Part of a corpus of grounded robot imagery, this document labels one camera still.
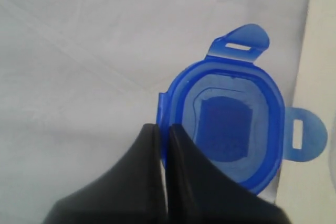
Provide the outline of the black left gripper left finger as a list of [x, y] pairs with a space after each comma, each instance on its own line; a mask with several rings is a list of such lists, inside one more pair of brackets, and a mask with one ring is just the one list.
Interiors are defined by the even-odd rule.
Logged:
[[145, 124], [133, 145], [105, 174], [58, 200], [44, 223], [166, 223], [161, 139]]

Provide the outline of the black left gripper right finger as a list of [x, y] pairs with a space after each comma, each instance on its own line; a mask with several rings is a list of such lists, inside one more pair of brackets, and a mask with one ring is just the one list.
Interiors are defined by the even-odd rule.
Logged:
[[290, 223], [285, 212], [224, 175], [181, 125], [166, 156], [169, 223]]

